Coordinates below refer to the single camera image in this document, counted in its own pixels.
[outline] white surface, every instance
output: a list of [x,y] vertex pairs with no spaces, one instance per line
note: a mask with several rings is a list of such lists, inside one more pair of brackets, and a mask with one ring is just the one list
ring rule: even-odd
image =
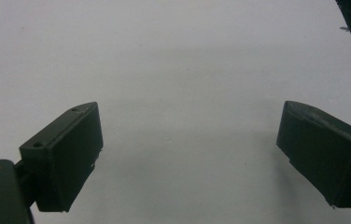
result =
[[105,147],[45,223],[351,223],[275,145],[283,103],[351,124],[335,1],[0,1],[0,159],[64,110]]

